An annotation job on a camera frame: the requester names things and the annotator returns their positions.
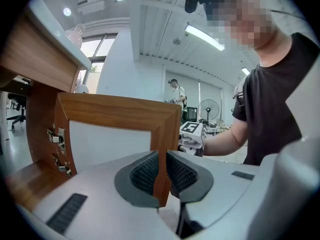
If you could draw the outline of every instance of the desk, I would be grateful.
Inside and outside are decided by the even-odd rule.
[[[55,121],[58,93],[72,93],[79,71],[90,66],[45,3],[32,0],[12,28],[0,58],[0,87],[17,75],[32,80],[26,95],[26,133],[33,164],[6,179],[14,200],[29,210],[68,180],[52,161],[57,148],[46,132]]]

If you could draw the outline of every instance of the person in white shirt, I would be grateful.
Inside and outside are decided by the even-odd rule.
[[[169,84],[173,88],[172,91],[172,103],[179,104],[181,106],[181,110],[184,108],[184,100],[186,99],[185,89],[179,86],[178,81],[176,79],[172,79],[169,81]]]

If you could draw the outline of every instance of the wooden frame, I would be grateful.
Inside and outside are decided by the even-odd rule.
[[[5,183],[14,202],[32,212],[48,193],[67,180],[40,160],[8,176]]]
[[[55,122],[56,100],[60,90],[46,84],[33,81],[30,96],[26,101],[26,137],[32,161],[43,161],[51,169],[59,172],[52,154],[57,146],[49,141],[47,129]]]
[[[12,28],[0,64],[0,70],[9,70],[64,92],[74,91],[80,72],[25,15]]]
[[[181,106],[145,99],[85,94],[58,93],[55,128],[64,129],[67,156],[72,174],[77,173],[69,136],[69,121],[130,130],[151,131],[150,150],[159,152],[159,174],[153,195],[165,206],[171,187],[166,170],[166,151],[177,150]]]

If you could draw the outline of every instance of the cable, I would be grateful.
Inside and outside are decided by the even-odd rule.
[[[285,14],[285,15],[289,15],[289,16],[296,17],[296,18],[299,18],[299,19],[301,19],[301,20],[307,21],[307,19],[306,19],[306,18],[301,17],[301,16],[298,16],[298,15],[294,15],[294,14],[289,13],[289,12],[280,11],[280,10],[270,10],[270,11],[271,11],[271,12],[273,12],[273,13],[277,13],[277,14]]]
[[[77,85],[77,87],[74,89],[74,93],[78,90],[79,85],[81,85],[82,75],[81,75],[81,72],[80,72],[80,71],[79,71],[79,75],[80,75],[80,82],[79,82],[79,84]]]

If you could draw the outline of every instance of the ceiling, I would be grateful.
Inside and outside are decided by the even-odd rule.
[[[129,18],[128,0],[117,1],[104,0],[105,9],[86,15],[77,12],[78,0],[43,0],[55,19],[64,30],[74,28],[77,24],[88,24],[101,20]],[[67,17],[63,13],[64,8],[70,8],[71,16]]]
[[[44,0],[53,16],[65,29],[84,24],[88,30],[96,26],[113,25],[131,28],[132,51],[135,60],[146,60],[165,65],[170,72],[202,80],[218,87],[235,87],[244,77],[241,68],[252,70],[259,62],[252,50],[236,45],[234,41],[209,29],[202,5],[188,14],[185,0],[105,0],[105,9],[82,15],[77,13],[77,0]],[[290,0],[262,0],[267,9],[283,11],[303,17]],[[72,16],[63,9],[69,7]],[[300,32],[316,40],[303,20],[293,16],[272,13],[275,22],[288,34]],[[193,35],[186,35],[187,23],[201,29],[225,45],[223,51]],[[175,45],[174,39],[181,43]]]
[[[292,13],[303,17],[294,3],[289,0],[262,0],[267,9]],[[199,79],[212,82],[218,79],[222,85],[236,86],[243,77],[242,67],[252,70],[259,63],[258,56],[245,47],[236,45],[217,29],[208,29],[205,12],[202,5],[196,11],[188,14],[184,11],[185,0],[141,0],[139,5],[140,21],[132,35],[139,35],[139,57],[149,57],[153,61],[162,59],[171,72],[194,76],[196,71]],[[303,19],[293,16],[272,13],[275,22],[288,34],[301,32],[311,37],[312,31]],[[187,23],[201,29],[212,37],[219,39],[225,45],[225,50],[219,51],[193,35],[186,35]],[[173,43],[181,40],[180,45]],[[176,65],[184,65],[184,70],[176,69]]]

